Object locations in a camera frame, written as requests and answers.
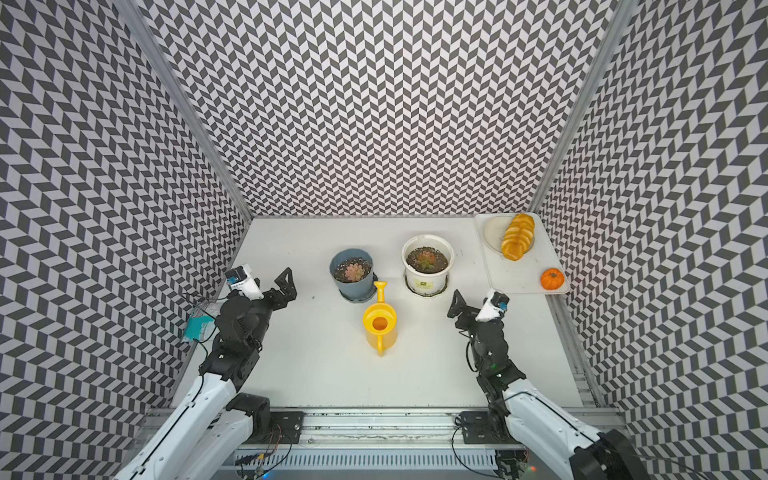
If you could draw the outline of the yellow plastic watering can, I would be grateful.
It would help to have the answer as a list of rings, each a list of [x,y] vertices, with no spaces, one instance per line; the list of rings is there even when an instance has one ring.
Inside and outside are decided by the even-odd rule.
[[[368,307],[362,318],[368,344],[382,357],[398,339],[397,313],[386,301],[385,289],[388,283],[375,281],[376,302]]]

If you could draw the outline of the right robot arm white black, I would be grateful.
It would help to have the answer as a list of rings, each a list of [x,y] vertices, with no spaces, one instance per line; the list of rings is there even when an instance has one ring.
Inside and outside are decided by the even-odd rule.
[[[625,435],[577,419],[511,360],[503,322],[509,303],[506,294],[491,289],[475,308],[455,291],[447,312],[468,339],[465,358],[487,400],[493,435],[521,443],[561,479],[648,479]]]

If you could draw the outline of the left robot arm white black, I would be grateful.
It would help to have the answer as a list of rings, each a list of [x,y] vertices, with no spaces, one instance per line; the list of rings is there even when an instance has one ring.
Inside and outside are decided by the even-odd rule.
[[[257,365],[272,314],[297,298],[291,269],[262,290],[250,267],[225,273],[229,294],[215,332],[184,399],[117,479],[209,479],[243,444],[281,441],[270,400],[243,387]]]

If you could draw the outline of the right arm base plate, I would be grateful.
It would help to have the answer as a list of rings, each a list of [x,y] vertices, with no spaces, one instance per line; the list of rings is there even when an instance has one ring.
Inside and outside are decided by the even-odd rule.
[[[456,416],[454,424],[459,428],[465,444],[519,444],[519,441],[509,433],[505,418],[488,410],[462,411]]]

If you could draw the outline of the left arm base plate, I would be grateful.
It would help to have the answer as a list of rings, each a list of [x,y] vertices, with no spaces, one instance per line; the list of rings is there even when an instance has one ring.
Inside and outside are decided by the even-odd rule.
[[[253,420],[253,431],[246,444],[297,444],[301,437],[305,412],[277,410],[259,413]]]

